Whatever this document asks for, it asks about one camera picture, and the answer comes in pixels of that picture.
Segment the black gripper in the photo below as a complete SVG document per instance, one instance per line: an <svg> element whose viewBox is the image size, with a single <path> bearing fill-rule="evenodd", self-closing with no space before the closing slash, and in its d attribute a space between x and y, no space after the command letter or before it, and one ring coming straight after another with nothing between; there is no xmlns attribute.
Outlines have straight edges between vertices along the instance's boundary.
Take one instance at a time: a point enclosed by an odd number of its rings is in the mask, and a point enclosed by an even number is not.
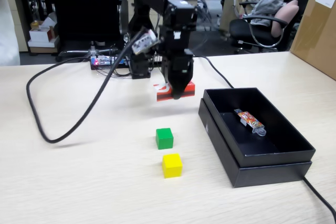
<svg viewBox="0 0 336 224"><path fill-rule="evenodd" d="M189 49L190 34L190 30L160 29L160 55L165 78L192 72L193 53ZM178 100L194 96L194 82L190 76L173 78L168 84L170 99Z"/></svg>

